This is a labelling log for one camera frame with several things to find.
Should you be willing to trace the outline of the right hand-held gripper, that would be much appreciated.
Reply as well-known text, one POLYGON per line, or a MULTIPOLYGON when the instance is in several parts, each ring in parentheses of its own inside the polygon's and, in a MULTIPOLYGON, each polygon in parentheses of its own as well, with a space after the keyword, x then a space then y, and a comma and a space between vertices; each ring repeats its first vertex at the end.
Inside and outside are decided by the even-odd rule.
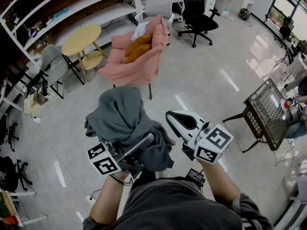
POLYGON ((205 123, 201 116, 192 111, 167 111, 165 119, 177 137, 188 141, 183 143, 183 152, 191 161, 198 159, 216 164, 234 139, 222 125, 211 128, 209 121, 205 123), (200 131, 194 135, 195 129, 200 127, 200 131))

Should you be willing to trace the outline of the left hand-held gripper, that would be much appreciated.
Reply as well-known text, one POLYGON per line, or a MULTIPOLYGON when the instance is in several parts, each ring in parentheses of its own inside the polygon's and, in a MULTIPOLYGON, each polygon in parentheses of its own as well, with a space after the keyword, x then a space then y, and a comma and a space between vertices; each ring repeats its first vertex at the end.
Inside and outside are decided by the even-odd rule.
MULTIPOLYGON (((139 142, 124 149, 124 157, 137 157, 142 154, 153 142, 154 135, 146 134, 139 142)), ((99 143, 87 151, 90 164, 100 175, 111 175, 117 172, 128 172, 133 179, 141 173, 143 166, 137 160, 122 158, 122 153, 112 155, 104 143, 99 143)))

